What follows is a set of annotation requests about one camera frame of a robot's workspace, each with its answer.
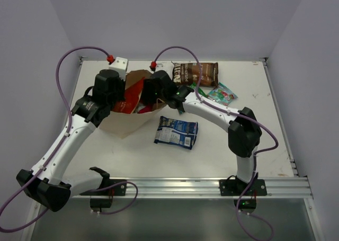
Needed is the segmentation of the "beige paper bag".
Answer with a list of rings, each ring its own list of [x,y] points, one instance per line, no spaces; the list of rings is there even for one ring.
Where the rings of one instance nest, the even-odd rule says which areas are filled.
[[[127,73],[125,90],[143,77],[148,79],[150,76],[151,72],[144,69],[133,70]],[[101,122],[99,129],[112,133],[119,138],[125,138],[129,134],[139,129],[165,106],[166,105],[164,102],[158,101],[157,103],[153,104],[153,110],[151,112],[143,114],[137,114],[135,111],[133,111],[131,114],[116,113],[111,111],[110,115]]]

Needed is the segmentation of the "blue snack bag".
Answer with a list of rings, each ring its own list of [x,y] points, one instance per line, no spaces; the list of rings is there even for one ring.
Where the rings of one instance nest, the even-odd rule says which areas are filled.
[[[199,124],[161,116],[154,143],[180,146],[191,150],[198,136]]]

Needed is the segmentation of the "red snack bag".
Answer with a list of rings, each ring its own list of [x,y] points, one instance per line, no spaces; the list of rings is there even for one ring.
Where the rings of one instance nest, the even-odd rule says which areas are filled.
[[[112,109],[116,113],[131,114],[137,107],[144,87],[144,77],[125,90],[124,100],[115,104]]]

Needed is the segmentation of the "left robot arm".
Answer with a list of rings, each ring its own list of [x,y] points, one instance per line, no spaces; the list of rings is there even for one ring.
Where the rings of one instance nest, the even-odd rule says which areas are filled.
[[[64,173],[83,142],[122,100],[124,89],[125,82],[115,70],[104,69],[95,76],[92,95],[76,101],[71,120],[48,152],[30,170],[22,169],[17,174],[28,197],[56,212],[75,195],[91,190],[103,195],[109,191],[109,174],[97,167],[69,178]]]

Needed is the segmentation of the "brown chips bag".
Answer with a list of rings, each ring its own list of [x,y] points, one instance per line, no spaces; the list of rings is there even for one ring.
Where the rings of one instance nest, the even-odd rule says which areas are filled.
[[[217,87],[219,84],[218,63],[173,63],[172,81],[177,85],[197,83],[201,76],[200,86]]]

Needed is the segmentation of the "pink snack bag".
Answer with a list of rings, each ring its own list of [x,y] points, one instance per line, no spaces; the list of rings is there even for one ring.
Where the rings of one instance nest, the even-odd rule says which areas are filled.
[[[143,114],[143,113],[151,112],[152,110],[153,110],[153,104],[143,104],[142,102],[139,102],[135,108],[135,113]]]

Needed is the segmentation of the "teal snack bag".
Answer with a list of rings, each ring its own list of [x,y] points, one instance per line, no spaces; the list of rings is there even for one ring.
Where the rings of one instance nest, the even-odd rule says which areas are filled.
[[[219,82],[218,86],[211,90],[207,96],[210,100],[224,106],[228,106],[232,101],[238,98],[234,92],[221,82]]]

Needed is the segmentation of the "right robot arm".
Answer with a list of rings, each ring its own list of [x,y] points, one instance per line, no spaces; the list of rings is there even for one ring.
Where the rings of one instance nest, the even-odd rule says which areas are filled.
[[[219,106],[212,100],[197,96],[194,89],[188,86],[177,86],[163,70],[154,72],[144,80],[141,99],[146,104],[163,101],[171,109],[200,116],[227,132],[228,147],[236,155],[237,173],[235,180],[225,186],[244,195],[254,190],[253,178],[257,175],[254,153],[262,131],[251,109],[238,111]]]

